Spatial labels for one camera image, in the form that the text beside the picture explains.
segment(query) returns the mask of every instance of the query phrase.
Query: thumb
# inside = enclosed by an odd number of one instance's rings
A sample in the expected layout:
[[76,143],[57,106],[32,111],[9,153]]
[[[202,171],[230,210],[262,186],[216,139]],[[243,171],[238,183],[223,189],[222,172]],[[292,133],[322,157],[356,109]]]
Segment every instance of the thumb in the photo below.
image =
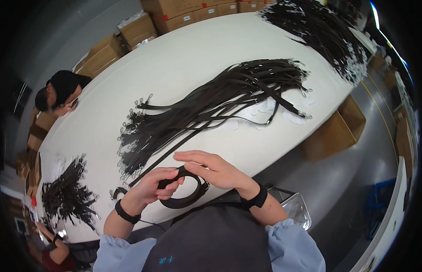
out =
[[185,162],[184,167],[187,171],[190,171],[193,174],[198,175],[199,177],[203,177],[205,180],[212,179],[214,175],[211,170],[208,170],[205,167],[190,161]]
[[178,169],[175,170],[163,170],[163,171],[157,171],[157,172],[149,172],[149,179],[152,180],[153,183],[158,183],[159,181],[162,181],[163,179],[172,179],[175,178],[179,173]]

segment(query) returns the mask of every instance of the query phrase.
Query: yellow floor line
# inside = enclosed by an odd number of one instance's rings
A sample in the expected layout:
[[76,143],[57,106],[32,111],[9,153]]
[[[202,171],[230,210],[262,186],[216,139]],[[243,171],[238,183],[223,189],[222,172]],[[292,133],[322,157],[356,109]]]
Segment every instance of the yellow floor line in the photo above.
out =
[[382,93],[380,92],[379,87],[377,87],[376,83],[375,83],[375,82],[374,82],[374,80],[371,78],[370,74],[368,74],[368,73],[367,73],[367,75],[368,75],[368,77],[371,79],[371,81],[373,82],[373,84],[376,86],[377,90],[379,91],[380,96],[382,96],[382,99],[385,101],[385,105],[387,106],[388,111],[389,111],[389,112],[390,112],[390,114],[391,114],[391,117],[393,117],[393,112],[391,111],[390,107],[388,106],[387,101],[385,100],[385,98],[383,97]]
[[380,111],[380,108],[379,108],[379,106],[377,105],[376,100],[374,100],[373,95],[371,94],[371,92],[368,90],[367,86],[366,86],[366,85],[365,85],[362,81],[361,81],[361,83],[362,83],[362,85],[364,85],[364,87],[365,87],[365,89],[367,90],[368,94],[371,96],[371,98],[373,99],[374,103],[376,104],[377,109],[379,110],[379,113],[380,113],[380,115],[382,116],[383,122],[385,123],[385,127],[387,127],[387,131],[388,131],[388,134],[390,135],[391,144],[393,144],[394,154],[396,155],[396,162],[397,162],[397,165],[398,165],[398,160],[397,160],[397,159],[398,159],[398,157],[397,157],[396,148],[395,148],[395,146],[394,146],[393,137],[391,136],[391,132],[390,132],[390,129],[388,128],[387,122],[385,121],[385,118],[383,117],[383,114],[382,114],[382,112]]

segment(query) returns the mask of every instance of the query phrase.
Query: dark gray apron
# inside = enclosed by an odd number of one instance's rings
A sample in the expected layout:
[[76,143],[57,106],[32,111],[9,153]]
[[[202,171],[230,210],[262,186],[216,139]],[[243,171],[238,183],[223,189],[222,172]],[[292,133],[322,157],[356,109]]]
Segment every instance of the dark gray apron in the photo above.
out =
[[208,206],[174,223],[142,271],[271,272],[267,245],[264,226],[249,211]]

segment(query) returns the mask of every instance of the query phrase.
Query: blue sleeve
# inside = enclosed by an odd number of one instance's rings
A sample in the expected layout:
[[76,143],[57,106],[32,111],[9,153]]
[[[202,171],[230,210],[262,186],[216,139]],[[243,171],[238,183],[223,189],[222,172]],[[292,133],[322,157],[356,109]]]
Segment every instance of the blue sleeve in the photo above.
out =
[[272,269],[289,272],[325,272],[326,263],[316,242],[292,219],[266,226]]
[[150,250],[157,242],[154,238],[147,238],[131,245],[121,238],[109,235],[101,235],[99,238],[94,272],[141,271]]

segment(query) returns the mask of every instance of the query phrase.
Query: person in black shirt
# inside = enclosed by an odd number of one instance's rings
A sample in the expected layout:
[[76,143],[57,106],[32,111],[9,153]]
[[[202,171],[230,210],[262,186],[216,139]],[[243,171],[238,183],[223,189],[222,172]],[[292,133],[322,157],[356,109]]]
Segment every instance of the person in black shirt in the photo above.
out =
[[70,71],[58,71],[35,96],[35,106],[41,112],[53,111],[58,116],[63,116],[73,111],[72,101],[91,80],[90,77]]

